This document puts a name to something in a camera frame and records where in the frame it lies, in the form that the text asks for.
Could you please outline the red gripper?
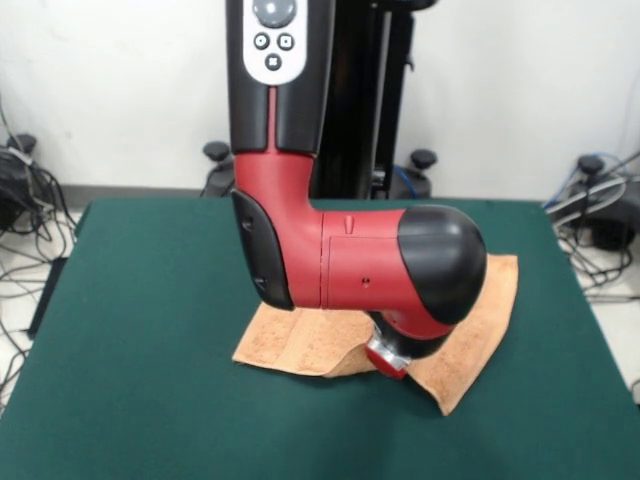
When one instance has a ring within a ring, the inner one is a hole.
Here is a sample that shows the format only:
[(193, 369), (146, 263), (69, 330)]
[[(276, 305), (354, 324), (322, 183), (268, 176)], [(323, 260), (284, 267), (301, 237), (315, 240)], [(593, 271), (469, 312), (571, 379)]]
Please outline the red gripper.
[(365, 347), (365, 354), (381, 374), (394, 380), (402, 380), (407, 373), (408, 360), (384, 348)]

